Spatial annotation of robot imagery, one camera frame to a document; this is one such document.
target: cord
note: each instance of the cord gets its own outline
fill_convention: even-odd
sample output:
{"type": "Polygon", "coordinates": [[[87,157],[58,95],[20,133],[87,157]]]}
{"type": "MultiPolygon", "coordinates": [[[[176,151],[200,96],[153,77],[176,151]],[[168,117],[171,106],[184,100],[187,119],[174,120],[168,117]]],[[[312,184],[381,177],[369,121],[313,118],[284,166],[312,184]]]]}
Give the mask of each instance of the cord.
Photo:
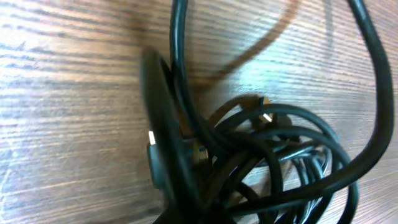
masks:
{"type": "Polygon", "coordinates": [[[338,223],[350,223],[358,206],[357,180],[369,172],[385,153],[394,124],[392,78],[387,55],[362,0],[348,0],[364,37],[376,75],[377,112],[371,139],[356,158],[350,160],[339,145],[336,133],[320,117],[297,106],[262,105],[241,111],[212,127],[197,112],[187,84],[184,62],[184,29],[187,0],[174,0],[170,25],[168,69],[159,53],[146,49],[141,62],[141,92],[167,173],[169,208],[155,223],[235,223],[232,217],[256,213],[260,223],[316,223],[329,206],[333,194],[345,187],[348,198],[338,223]],[[209,153],[211,175],[198,186],[178,130],[174,101],[179,102],[196,138],[209,153]],[[262,114],[298,116],[319,130],[283,125],[277,119],[253,133],[235,131],[248,119],[262,114]],[[302,141],[301,137],[311,139],[302,141]],[[280,163],[292,161],[301,186],[284,190],[280,163]],[[263,162],[269,167],[271,194],[260,198],[242,183],[245,176],[263,162]],[[326,170],[331,163],[331,173],[326,170]],[[233,192],[247,201],[230,205],[233,192]]]}

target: cable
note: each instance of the cable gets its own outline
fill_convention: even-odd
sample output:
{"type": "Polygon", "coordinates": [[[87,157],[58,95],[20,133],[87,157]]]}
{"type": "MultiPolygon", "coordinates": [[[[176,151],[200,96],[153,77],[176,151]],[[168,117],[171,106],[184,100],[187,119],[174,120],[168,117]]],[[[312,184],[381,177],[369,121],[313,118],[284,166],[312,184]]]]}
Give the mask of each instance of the cable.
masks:
{"type": "Polygon", "coordinates": [[[348,198],[338,223],[352,221],[359,201],[356,181],[380,160],[391,140],[394,99],[387,55],[366,6],[362,0],[348,0],[348,3],[372,58],[377,95],[373,135],[363,152],[352,161],[339,145],[332,128],[317,115],[297,106],[262,105],[238,112],[215,127],[210,126],[198,114],[188,90],[184,62],[188,2],[174,0],[170,25],[171,70],[154,49],[146,49],[141,62],[141,92],[167,173],[166,191],[170,201],[167,211],[155,223],[176,220],[181,223],[234,223],[231,217],[252,213],[259,216],[260,223],[316,223],[333,194],[345,187],[348,187],[348,198]],[[184,156],[183,137],[178,131],[173,101],[179,102],[195,137],[210,155],[208,164],[212,174],[201,186],[193,178],[184,156]],[[241,123],[262,114],[299,116],[320,131],[280,124],[277,118],[254,133],[235,131],[241,123]],[[311,140],[303,142],[300,137],[311,140]],[[299,188],[283,189],[282,161],[292,161],[300,177],[299,188]],[[263,198],[242,183],[260,162],[269,167],[271,177],[271,194],[263,198]],[[326,175],[329,163],[331,174],[326,175]],[[230,205],[234,191],[247,201],[230,205]]]}

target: black wire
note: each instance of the black wire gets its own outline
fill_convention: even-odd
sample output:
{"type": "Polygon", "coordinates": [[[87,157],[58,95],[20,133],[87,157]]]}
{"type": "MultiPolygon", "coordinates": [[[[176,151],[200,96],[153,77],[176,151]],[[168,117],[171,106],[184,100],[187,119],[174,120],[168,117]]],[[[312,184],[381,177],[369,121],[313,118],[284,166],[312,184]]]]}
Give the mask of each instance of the black wire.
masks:
{"type": "MultiPolygon", "coordinates": [[[[149,119],[168,173],[170,206],[180,211],[185,223],[211,223],[209,217],[214,217],[210,215],[214,206],[227,209],[224,215],[256,213],[260,223],[316,223],[329,206],[333,194],[345,187],[348,187],[348,198],[338,223],[352,221],[359,200],[356,181],[379,161],[391,140],[394,99],[387,55],[365,4],[362,0],[348,2],[374,64],[377,94],[373,135],[363,152],[352,161],[339,145],[335,132],[324,120],[296,106],[263,105],[251,111],[238,112],[216,127],[211,127],[196,111],[188,90],[184,62],[184,29],[188,3],[187,0],[174,0],[170,26],[172,68],[168,70],[156,51],[147,50],[141,64],[141,79],[146,86],[142,88],[142,92],[149,119]],[[148,88],[155,88],[157,93],[166,98],[165,102],[157,105],[159,100],[156,98],[159,96],[147,90],[148,88]],[[183,147],[177,140],[178,138],[182,142],[176,131],[178,125],[164,121],[176,119],[171,112],[172,98],[180,103],[195,137],[207,148],[211,155],[209,160],[212,160],[213,156],[217,157],[213,174],[202,186],[196,185],[192,179],[192,170],[185,161],[187,158],[182,156],[183,147]],[[279,125],[277,122],[271,128],[256,133],[235,131],[241,123],[264,113],[299,116],[313,123],[321,132],[298,126],[279,125]],[[276,136],[283,137],[276,141],[273,139],[276,136]],[[311,140],[300,142],[298,136],[311,140]],[[262,164],[269,167],[271,194],[259,198],[247,185],[242,184],[242,180],[262,159],[262,164]],[[300,177],[299,188],[283,190],[279,164],[282,161],[292,161],[300,177]],[[331,174],[325,176],[330,162],[331,174]],[[240,192],[247,201],[229,207],[228,202],[234,191],[240,192]]],[[[171,212],[166,211],[156,223],[172,222],[168,220],[172,218],[167,216],[168,213],[171,212]]],[[[233,222],[230,217],[225,220],[233,222]]]]}

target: wood grain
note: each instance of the wood grain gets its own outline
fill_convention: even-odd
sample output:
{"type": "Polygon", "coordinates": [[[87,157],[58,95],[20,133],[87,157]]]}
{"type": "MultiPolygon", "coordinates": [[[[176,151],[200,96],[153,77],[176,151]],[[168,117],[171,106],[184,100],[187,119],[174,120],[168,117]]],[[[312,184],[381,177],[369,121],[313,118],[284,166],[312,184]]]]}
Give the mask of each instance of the wood grain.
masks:
{"type": "MultiPolygon", "coordinates": [[[[366,3],[397,85],[398,1],[366,3]]],[[[170,5],[0,1],[0,223],[152,223],[161,212],[138,63],[144,45],[168,58],[170,5]]],[[[373,67],[346,1],[191,0],[186,36],[206,117],[231,98],[266,94],[319,114],[352,157],[367,143],[373,67]]],[[[355,223],[397,219],[397,147],[394,138],[361,179],[355,223]]],[[[344,202],[342,191],[322,223],[336,223],[344,202]]]]}

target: wooden table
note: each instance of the wooden table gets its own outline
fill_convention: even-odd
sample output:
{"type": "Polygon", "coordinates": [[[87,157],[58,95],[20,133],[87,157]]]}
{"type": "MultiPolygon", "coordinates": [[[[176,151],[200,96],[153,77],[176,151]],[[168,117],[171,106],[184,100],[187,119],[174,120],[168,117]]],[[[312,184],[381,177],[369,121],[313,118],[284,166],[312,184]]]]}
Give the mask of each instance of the wooden table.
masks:
{"type": "MultiPolygon", "coordinates": [[[[396,76],[398,1],[366,2],[396,76]]],[[[138,64],[145,45],[168,58],[170,5],[1,1],[0,223],[152,223],[161,212],[138,64]]],[[[232,97],[266,94],[319,114],[352,157],[367,143],[373,67],[346,1],[190,1],[186,36],[204,116],[232,97]]],[[[361,179],[355,223],[398,219],[397,147],[394,138],[361,179]]],[[[323,222],[337,221],[339,195],[323,222]]]]}

